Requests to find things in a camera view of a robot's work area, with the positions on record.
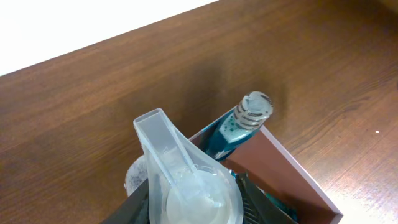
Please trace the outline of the blue Listerine mouthwash bottle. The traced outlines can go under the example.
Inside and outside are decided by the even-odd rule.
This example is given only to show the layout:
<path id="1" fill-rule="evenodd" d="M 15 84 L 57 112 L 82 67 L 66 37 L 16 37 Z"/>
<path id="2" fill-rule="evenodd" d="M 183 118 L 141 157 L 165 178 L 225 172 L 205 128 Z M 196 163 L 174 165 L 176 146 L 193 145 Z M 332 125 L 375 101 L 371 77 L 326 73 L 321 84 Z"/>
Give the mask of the blue Listerine mouthwash bottle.
<path id="1" fill-rule="evenodd" d="M 239 104 L 221 118 L 205 145 L 205 153 L 217 161 L 226 159 L 259 131 L 273 109 L 270 98 L 260 91 L 244 95 Z"/>

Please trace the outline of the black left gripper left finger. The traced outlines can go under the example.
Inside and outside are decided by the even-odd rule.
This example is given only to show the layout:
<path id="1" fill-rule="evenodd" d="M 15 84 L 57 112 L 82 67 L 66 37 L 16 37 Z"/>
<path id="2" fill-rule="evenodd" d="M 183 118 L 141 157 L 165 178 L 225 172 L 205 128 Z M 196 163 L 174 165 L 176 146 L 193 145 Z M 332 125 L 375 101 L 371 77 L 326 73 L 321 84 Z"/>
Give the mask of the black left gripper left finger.
<path id="1" fill-rule="evenodd" d="M 149 184 L 145 180 L 126 201 L 101 224 L 150 224 Z"/>

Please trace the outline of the clear pump soap bottle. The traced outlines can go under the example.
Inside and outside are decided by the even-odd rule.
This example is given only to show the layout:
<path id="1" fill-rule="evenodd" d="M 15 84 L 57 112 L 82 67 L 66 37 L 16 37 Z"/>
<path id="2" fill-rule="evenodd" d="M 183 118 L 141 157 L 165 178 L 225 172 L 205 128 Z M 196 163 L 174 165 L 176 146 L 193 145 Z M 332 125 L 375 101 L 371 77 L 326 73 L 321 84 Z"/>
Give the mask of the clear pump soap bottle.
<path id="1" fill-rule="evenodd" d="M 143 156 L 126 174 L 131 195 L 149 182 L 149 221 L 241 224 L 243 202 L 229 170 L 188 140 L 160 108 L 133 122 Z"/>

